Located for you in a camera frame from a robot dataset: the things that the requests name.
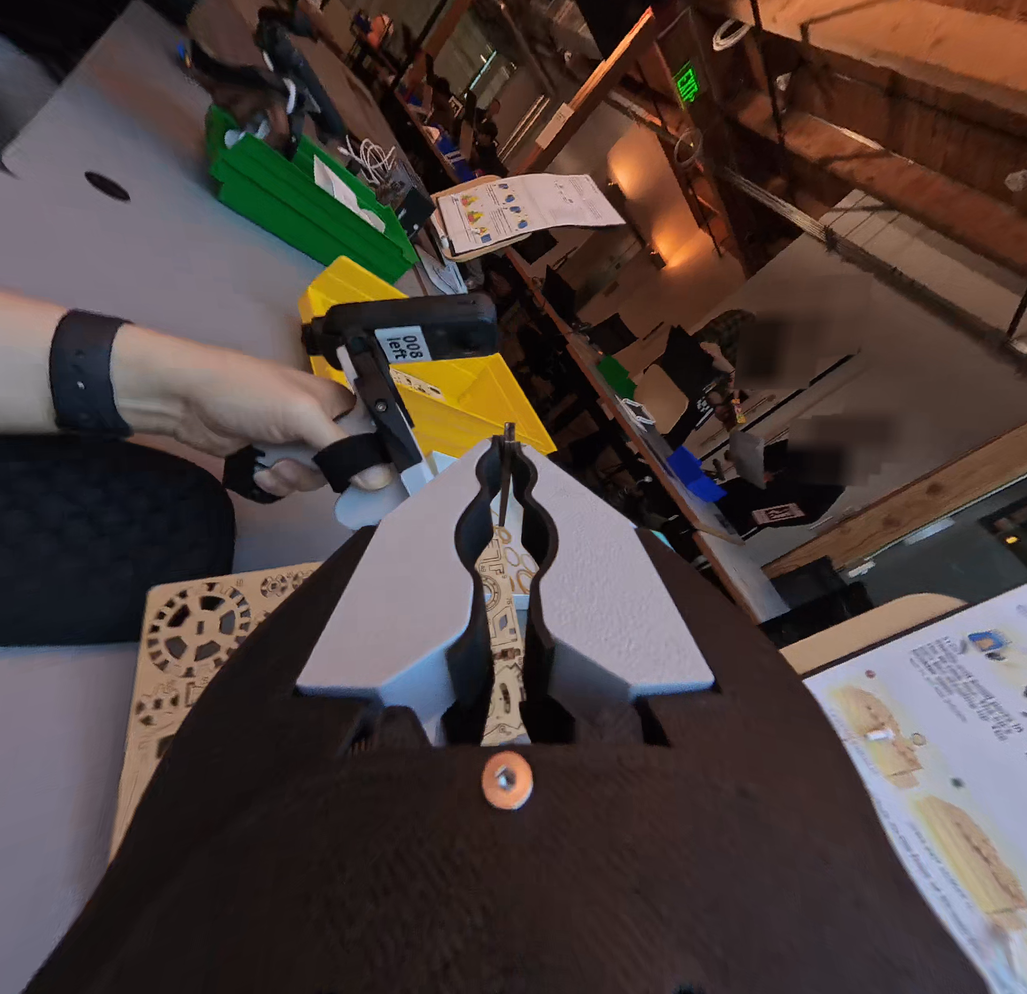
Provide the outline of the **illustrated instruction sheet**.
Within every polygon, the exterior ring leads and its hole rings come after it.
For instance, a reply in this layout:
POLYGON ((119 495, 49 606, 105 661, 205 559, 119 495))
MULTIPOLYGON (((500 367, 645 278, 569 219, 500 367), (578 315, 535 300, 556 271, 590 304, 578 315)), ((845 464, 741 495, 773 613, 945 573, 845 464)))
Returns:
POLYGON ((802 672, 919 895, 1026 990, 1026 589, 802 672))
POLYGON ((514 213, 526 216, 529 236, 553 228, 602 229, 625 225, 589 175, 534 174, 506 179, 514 213))

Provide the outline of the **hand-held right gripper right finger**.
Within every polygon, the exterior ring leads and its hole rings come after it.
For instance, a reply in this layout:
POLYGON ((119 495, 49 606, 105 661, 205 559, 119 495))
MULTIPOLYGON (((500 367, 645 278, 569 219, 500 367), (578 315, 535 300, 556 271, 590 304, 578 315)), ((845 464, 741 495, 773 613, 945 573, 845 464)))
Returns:
POLYGON ((533 448, 511 448, 531 581, 520 716, 534 744, 715 677, 653 558, 665 546, 533 448))

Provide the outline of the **green plastic bin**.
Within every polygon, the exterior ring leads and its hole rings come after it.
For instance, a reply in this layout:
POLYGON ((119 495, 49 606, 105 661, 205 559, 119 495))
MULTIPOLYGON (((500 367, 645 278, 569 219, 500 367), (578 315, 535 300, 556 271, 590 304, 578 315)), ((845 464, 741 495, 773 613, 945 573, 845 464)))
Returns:
POLYGON ((210 175, 229 209, 326 266, 344 256, 393 283, 418 263, 394 212, 311 140, 301 138, 293 159, 253 133, 228 145, 235 121, 215 105, 204 128, 210 175))

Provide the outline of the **black wrist band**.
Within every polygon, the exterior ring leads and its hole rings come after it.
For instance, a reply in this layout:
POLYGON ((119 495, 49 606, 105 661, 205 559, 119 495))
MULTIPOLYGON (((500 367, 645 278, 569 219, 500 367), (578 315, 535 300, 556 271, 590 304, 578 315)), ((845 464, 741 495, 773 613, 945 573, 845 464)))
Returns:
POLYGON ((58 432, 123 439, 134 430, 118 409, 113 345, 125 320, 79 308, 59 319, 48 352, 48 386, 58 432))

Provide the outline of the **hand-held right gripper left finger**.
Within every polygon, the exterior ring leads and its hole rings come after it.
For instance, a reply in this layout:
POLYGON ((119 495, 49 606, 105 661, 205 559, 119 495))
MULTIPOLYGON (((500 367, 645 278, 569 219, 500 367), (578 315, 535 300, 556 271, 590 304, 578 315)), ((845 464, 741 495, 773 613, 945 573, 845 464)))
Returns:
POLYGON ((478 561, 493 539, 502 439, 482 441, 375 528, 297 679, 305 695, 488 711, 494 684, 478 561))

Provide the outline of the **blue plastic bin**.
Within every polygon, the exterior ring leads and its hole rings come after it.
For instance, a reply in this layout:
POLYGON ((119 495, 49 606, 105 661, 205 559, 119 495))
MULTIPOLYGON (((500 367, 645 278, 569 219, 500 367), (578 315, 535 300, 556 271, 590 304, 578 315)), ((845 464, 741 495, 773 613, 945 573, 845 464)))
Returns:
POLYGON ((703 472, 700 460, 683 445, 668 457, 665 468, 686 490, 705 503, 717 503, 726 495, 725 489, 703 472))

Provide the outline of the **plywood parts sheet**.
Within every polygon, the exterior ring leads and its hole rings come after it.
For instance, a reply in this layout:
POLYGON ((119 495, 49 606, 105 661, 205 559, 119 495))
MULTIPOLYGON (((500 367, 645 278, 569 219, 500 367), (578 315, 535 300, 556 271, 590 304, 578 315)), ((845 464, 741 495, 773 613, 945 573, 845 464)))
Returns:
MULTIPOLYGON (((318 563, 162 584, 147 594, 126 725, 113 856, 147 785, 191 708, 242 641, 298 590, 318 563)), ((494 682, 481 746, 525 744, 523 625, 538 566, 512 526, 495 526, 478 560, 491 628, 494 682)))

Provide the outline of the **yellow plastic bin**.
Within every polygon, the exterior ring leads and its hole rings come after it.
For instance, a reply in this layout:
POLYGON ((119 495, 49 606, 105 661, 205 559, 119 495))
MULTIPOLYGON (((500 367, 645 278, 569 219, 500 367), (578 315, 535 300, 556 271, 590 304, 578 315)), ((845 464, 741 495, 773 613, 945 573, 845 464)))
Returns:
MULTIPOLYGON (((402 299, 405 294, 347 257, 337 258, 299 298, 303 324, 322 317, 336 304, 402 299)), ((542 455, 555 442, 499 355, 478 359, 433 360, 390 368, 422 452, 462 456, 477 442, 516 426, 516 439, 542 455)))

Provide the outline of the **person's left hand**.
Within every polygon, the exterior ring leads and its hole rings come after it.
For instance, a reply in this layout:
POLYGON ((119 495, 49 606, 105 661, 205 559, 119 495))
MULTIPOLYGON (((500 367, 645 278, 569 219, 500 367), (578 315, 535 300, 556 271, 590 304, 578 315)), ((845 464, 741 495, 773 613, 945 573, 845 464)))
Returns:
POLYGON ((214 457, 248 446, 320 451, 370 431, 352 392, 332 380, 135 324, 114 340, 111 382, 135 435, 214 457))

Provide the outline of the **grey desk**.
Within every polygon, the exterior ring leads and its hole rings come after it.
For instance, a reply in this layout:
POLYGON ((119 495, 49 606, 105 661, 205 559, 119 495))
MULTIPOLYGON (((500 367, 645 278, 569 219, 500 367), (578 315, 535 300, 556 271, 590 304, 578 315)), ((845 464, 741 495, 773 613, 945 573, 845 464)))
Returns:
MULTIPOLYGON (((298 300, 320 267, 212 195, 210 99, 179 41, 135 1, 6 148, 2 288, 299 366, 298 300)), ((136 641, 2 649, 2 992, 29 982, 106 869, 135 656, 136 641)))

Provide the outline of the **black office chair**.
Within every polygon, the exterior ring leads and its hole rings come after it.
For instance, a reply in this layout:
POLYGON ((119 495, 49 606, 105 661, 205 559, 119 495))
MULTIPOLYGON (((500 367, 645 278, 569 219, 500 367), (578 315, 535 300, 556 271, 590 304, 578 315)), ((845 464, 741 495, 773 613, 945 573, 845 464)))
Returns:
POLYGON ((233 503, 206 469, 134 442, 1 439, 1 646, 136 640, 147 594, 229 572, 233 503))

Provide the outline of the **black tool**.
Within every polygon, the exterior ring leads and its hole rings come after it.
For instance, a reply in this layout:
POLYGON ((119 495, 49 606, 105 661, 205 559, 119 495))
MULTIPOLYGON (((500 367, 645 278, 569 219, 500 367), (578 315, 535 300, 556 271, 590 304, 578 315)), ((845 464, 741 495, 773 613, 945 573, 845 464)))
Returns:
POLYGON ((228 115, 228 148, 252 137, 291 160, 309 122, 324 143, 340 143, 349 136, 315 71, 293 44, 293 36, 313 37, 310 20, 295 10, 266 5, 258 11, 252 34, 260 66, 214 58, 194 39, 180 46, 183 68, 228 115))

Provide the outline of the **person's left forearm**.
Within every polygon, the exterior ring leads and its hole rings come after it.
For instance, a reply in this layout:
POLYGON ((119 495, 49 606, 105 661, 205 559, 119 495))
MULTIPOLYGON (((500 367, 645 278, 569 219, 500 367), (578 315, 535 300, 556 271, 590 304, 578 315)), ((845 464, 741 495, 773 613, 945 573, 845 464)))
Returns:
POLYGON ((49 350, 65 307, 1 292, 1 436, 58 431, 49 350))

